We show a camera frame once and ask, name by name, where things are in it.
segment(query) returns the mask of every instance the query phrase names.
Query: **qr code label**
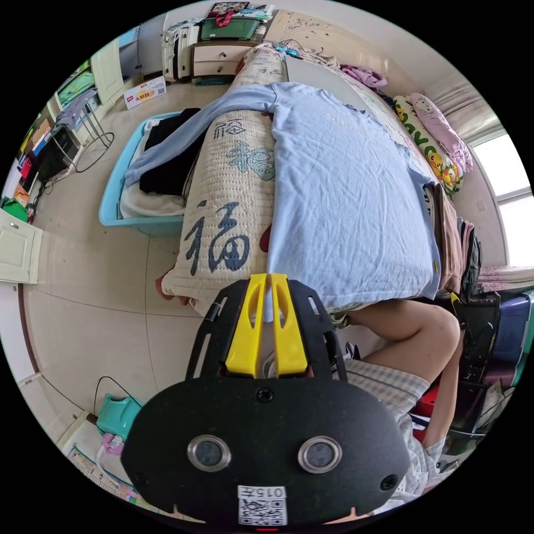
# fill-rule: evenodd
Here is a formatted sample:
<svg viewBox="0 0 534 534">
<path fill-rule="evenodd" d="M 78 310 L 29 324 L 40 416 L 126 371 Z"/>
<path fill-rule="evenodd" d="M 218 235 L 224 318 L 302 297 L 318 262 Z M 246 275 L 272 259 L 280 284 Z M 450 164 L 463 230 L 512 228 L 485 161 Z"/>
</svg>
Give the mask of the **qr code label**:
<svg viewBox="0 0 534 534">
<path fill-rule="evenodd" d="M 284 487 L 238 486 L 238 498 L 241 525 L 288 524 Z"/>
</svg>

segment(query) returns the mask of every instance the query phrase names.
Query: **purple storage bin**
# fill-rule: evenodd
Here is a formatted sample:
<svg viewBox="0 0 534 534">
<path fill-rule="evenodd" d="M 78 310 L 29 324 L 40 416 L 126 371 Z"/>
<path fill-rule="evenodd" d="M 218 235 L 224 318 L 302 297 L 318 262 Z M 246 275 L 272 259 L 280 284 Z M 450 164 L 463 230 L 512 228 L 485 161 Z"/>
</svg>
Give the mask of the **purple storage bin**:
<svg viewBox="0 0 534 534">
<path fill-rule="evenodd" d="M 530 299 L 521 295 L 501 304 L 493 359 L 517 364 L 521 358 L 530 316 Z"/>
</svg>

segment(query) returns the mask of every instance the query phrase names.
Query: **window frame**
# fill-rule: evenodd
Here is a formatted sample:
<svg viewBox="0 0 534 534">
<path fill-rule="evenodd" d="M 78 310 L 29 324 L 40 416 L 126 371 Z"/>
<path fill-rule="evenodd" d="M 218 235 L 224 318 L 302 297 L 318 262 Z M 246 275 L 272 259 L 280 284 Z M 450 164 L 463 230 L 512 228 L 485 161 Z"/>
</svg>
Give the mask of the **window frame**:
<svg viewBox="0 0 534 534">
<path fill-rule="evenodd" d="M 486 132 L 483 135 L 479 135 L 473 139 L 469 139 L 466 141 L 466 144 L 470 149 L 475 148 L 478 145 L 483 145 L 487 141 L 491 141 L 493 139 L 496 139 L 498 137 L 501 137 L 503 135 L 508 135 L 508 132 L 502 127 L 495 128 L 494 130 L 490 132 Z M 491 198 L 493 200 L 493 204 L 495 206 L 495 209 L 497 211 L 497 217 L 499 219 L 499 223 L 501 225 L 501 233 L 503 236 L 503 241 L 505 245 L 505 259 L 506 259 L 506 265 L 510 266 L 510 254 L 508 252 L 508 236 L 506 234 L 506 228 L 505 224 L 502 220 L 501 216 L 501 209 L 500 207 L 504 204 L 509 204 L 511 202 L 515 202 L 517 200 L 522 200 L 525 198 L 528 198 L 529 196 L 533 196 L 533 191 L 530 187 L 523 187 L 521 189 L 517 189 L 515 191 L 510 191 L 509 193 L 505 193 L 503 195 L 496 195 L 495 191 L 493 189 L 493 186 L 491 185 L 490 179 L 488 178 L 488 175 L 486 174 L 486 169 L 484 169 L 484 166 L 482 165 L 481 161 L 478 159 L 476 153 L 474 150 L 470 150 L 471 156 L 475 160 L 478 169 L 484 178 L 484 181 L 486 182 L 486 186 L 489 189 L 489 192 L 491 194 Z"/>
</svg>

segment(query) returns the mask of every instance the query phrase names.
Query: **person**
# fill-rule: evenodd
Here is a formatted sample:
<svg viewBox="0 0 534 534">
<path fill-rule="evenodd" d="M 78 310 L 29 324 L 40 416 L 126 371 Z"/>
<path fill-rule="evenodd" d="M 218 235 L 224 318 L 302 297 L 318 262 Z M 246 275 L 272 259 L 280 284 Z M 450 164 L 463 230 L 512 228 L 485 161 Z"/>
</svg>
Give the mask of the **person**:
<svg viewBox="0 0 534 534">
<path fill-rule="evenodd" d="M 361 360 L 345 361 L 348 382 L 377 397 L 403 435 L 411 465 L 391 498 L 373 515 L 408 503 L 439 483 L 437 462 L 456 408 L 464 332 L 440 306 L 414 300 L 387 300 L 346 312 L 350 325 L 362 325 L 390 342 Z M 413 436 L 409 411 L 441 374 L 432 416 L 422 442 Z M 354 521 L 349 516 L 335 522 Z"/>
</svg>

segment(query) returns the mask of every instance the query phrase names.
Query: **green bag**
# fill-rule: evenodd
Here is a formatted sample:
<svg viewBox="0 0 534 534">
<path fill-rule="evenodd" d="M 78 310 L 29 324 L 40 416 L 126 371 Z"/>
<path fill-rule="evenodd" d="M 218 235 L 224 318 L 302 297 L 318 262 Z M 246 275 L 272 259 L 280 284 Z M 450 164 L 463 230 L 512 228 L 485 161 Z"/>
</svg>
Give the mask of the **green bag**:
<svg viewBox="0 0 534 534">
<path fill-rule="evenodd" d="M 28 222 L 28 212 L 26 211 L 26 208 L 17 200 L 7 199 L 4 202 L 2 209 L 20 221 L 23 221 L 24 223 Z"/>
</svg>

